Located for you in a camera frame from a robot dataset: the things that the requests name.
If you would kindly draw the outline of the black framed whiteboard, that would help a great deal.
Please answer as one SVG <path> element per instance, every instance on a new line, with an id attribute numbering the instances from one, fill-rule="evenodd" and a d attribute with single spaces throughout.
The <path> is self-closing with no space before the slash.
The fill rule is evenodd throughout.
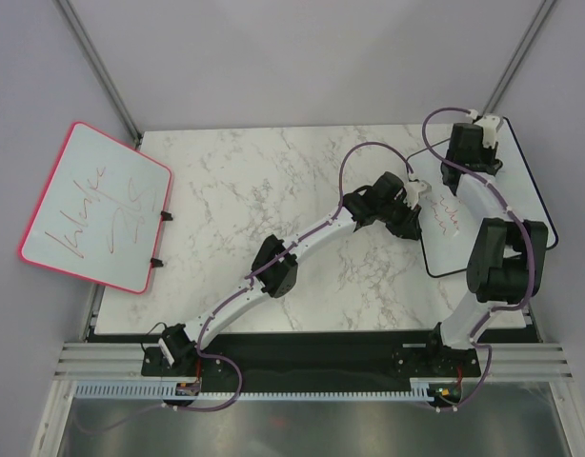
<path id="1" fill-rule="evenodd" d="M 508 119 L 502 120 L 497 138 L 497 157 L 503 162 L 503 168 L 494 178 L 495 186 L 517 217 L 547 226 L 547 248 L 554 248 L 558 243 L 555 226 Z M 410 163 L 415 175 L 431 185 L 431 191 L 420 201 L 419 216 L 428 274 L 439 278 L 465 270 L 481 216 L 472 213 L 442 184 L 441 162 L 429 151 L 418 153 Z"/>

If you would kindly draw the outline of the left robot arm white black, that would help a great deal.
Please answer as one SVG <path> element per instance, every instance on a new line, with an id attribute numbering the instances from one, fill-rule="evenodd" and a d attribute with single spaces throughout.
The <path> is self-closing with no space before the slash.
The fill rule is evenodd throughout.
<path id="1" fill-rule="evenodd" d="M 418 240 L 419 201 L 430 190 L 422 180 L 405 182 L 386 171 L 374 184 L 342 195 L 335 210 L 306 231 L 287 238 L 267 237 L 251 272 L 230 297 L 185 324 L 164 328 L 158 340 L 163 364 L 176 375 L 191 372 L 196 357 L 223 329 L 254 307 L 290 292 L 301 264 L 337 239 L 380 222 L 397 238 Z"/>

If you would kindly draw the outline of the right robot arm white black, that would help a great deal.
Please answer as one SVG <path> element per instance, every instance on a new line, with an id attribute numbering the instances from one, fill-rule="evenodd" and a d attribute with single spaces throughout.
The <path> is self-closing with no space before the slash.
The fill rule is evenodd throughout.
<path id="1" fill-rule="evenodd" d="M 496 127 L 481 118 L 455 123 L 441 161 L 442 183 L 480 220 L 466 268 L 468 292 L 436 325 L 423 352 L 425 368 L 445 375 L 466 364 L 478 339 L 501 312 L 524 308 L 539 290 L 548 241 L 547 226 L 514 213 L 494 183 Z"/>

